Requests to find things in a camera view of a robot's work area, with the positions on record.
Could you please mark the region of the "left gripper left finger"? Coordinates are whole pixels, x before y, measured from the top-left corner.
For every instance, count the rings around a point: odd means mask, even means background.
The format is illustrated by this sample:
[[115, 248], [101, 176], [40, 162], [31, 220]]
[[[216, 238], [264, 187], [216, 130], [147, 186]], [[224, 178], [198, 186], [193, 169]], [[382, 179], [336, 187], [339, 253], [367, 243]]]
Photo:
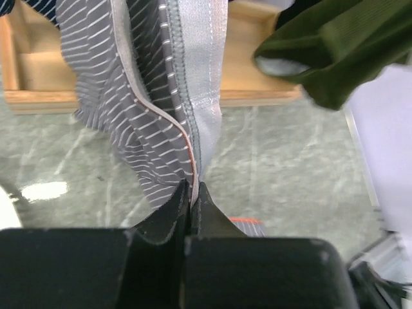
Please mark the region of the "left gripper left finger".
[[178, 308], [188, 185], [130, 228], [1, 231], [2, 308]]

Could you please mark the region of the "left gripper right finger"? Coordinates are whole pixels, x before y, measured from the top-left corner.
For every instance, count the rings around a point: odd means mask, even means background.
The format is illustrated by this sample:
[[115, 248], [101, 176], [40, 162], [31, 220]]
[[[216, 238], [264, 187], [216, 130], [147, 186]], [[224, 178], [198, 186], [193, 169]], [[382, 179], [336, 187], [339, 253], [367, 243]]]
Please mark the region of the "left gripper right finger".
[[357, 308], [336, 248], [317, 238], [244, 235], [205, 184], [185, 240], [186, 308]]

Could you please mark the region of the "grey striped boxer underwear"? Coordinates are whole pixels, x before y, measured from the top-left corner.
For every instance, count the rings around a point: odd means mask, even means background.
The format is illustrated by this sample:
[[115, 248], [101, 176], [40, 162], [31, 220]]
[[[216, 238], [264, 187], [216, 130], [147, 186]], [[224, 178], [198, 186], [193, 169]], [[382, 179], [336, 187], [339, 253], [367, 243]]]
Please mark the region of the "grey striped boxer underwear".
[[221, 127], [226, 1], [57, 1], [76, 117], [109, 135], [154, 209], [194, 204]]

